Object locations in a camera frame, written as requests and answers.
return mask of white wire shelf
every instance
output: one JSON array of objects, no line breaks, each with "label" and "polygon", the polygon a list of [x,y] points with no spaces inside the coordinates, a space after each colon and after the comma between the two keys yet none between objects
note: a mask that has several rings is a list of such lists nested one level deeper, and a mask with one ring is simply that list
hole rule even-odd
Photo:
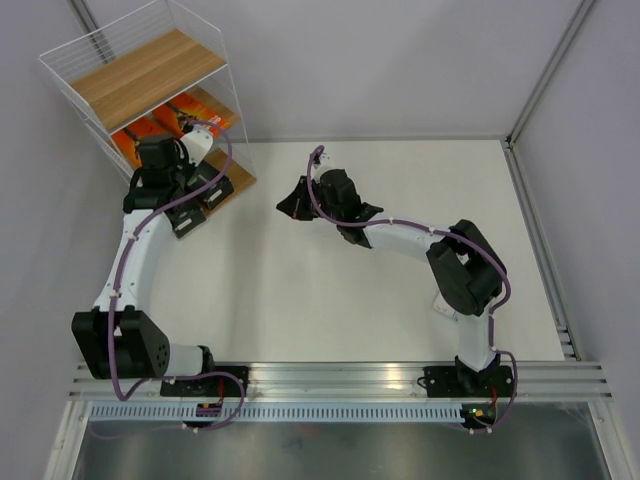
[{"label": "white wire shelf", "polygon": [[40,61],[108,134],[227,66],[220,30],[173,0],[155,0]]}]

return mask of gray wall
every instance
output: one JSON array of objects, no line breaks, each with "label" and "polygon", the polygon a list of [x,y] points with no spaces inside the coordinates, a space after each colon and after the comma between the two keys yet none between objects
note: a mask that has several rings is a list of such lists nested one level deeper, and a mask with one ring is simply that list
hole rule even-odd
[{"label": "gray wall", "polygon": [[[508,133],[578,0],[180,0],[225,36],[252,138]],[[87,0],[100,25],[147,0]]]},{"label": "gray wall", "polygon": [[600,2],[519,144],[585,355],[640,458],[640,2]]},{"label": "gray wall", "polygon": [[78,358],[70,333],[106,278],[124,182],[49,88],[38,54],[81,34],[64,0],[0,16],[0,465],[41,478]]}]

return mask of wooden shelf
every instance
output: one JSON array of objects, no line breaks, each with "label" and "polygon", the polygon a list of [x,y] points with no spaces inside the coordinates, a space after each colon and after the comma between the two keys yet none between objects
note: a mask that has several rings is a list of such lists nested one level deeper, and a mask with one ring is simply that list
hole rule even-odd
[{"label": "wooden shelf", "polygon": [[71,86],[112,133],[225,63],[223,58],[174,29]]},{"label": "wooden shelf", "polygon": [[[227,154],[222,150],[215,150],[214,152],[207,155],[204,160],[209,165],[214,166],[218,170],[222,170],[224,163],[227,161]],[[229,170],[227,170],[227,177],[229,177],[229,180],[231,180],[231,184],[233,185],[233,193],[225,198],[222,203],[220,203],[220,205],[218,205],[213,210],[205,209],[205,213],[207,214],[207,216],[215,213],[225,203],[229,202],[234,197],[244,192],[251,185],[256,183],[255,177],[253,177],[235,161],[231,162],[231,166],[229,167]]]},{"label": "wooden shelf", "polygon": [[240,121],[240,115],[235,113],[229,107],[221,103],[217,98],[211,96],[207,91],[198,87],[197,85],[193,88],[190,88],[187,93],[203,105],[206,105],[211,110],[216,112],[227,122],[229,122],[229,126],[227,127],[227,129],[233,127]]}]

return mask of orange label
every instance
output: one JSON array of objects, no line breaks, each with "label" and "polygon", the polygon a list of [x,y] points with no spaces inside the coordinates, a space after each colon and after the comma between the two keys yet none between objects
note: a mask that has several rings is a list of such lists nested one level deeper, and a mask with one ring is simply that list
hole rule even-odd
[{"label": "orange label", "polygon": [[[230,125],[212,108],[199,102],[188,93],[181,93],[159,106],[153,111],[153,116],[158,123],[178,137],[184,135],[184,127],[193,120],[206,120],[223,129],[229,128]],[[208,130],[214,137],[218,135],[218,131],[214,128],[208,128]]]}]

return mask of metal frame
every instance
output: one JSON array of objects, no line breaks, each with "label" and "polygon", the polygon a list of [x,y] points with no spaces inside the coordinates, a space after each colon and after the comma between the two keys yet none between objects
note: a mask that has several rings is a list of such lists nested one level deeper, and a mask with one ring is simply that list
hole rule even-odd
[{"label": "metal frame", "polygon": [[[72,6],[79,6],[74,8],[76,15],[86,11],[90,16],[84,0],[68,0],[68,2]],[[597,362],[581,361],[580,342],[571,328],[552,257],[531,199],[521,161],[517,156],[516,144],[596,4],[597,0],[580,2],[511,132],[502,140],[505,159],[566,358],[564,362],[520,362],[517,402],[588,404],[612,478],[632,480],[639,478],[637,469],[629,453],[628,442],[622,433],[604,372]],[[90,33],[93,27],[87,27],[82,19],[81,23],[85,25],[87,33]],[[251,367],[250,386],[247,393],[253,408],[274,404],[309,406],[317,405],[318,402],[323,405],[345,404],[345,402],[387,406],[425,405],[425,402],[436,404],[435,400],[427,399],[424,390],[415,383],[426,363],[253,363],[247,365]],[[131,382],[123,381],[122,383],[123,386],[129,386]],[[45,478],[71,477],[93,402],[113,399],[109,382],[94,380],[85,365],[77,366],[70,388],[68,406]],[[188,403],[193,404],[198,400],[189,399]],[[456,400],[473,402],[479,399],[452,399],[452,401]],[[138,405],[146,405],[149,402],[155,405],[175,403],[175,399],[159,396],[157,382],[144,384],[132,401]]]},{"label": "metal frame", "polygon": [[104,34],[99,31],[100,27],[87,4],[84,0],[67,0],[67,4],[80,23],[82,30],[89,34],[93,48],[96,49],[102,61],[108,63],[110,58],[114,58],[113,51]]}]

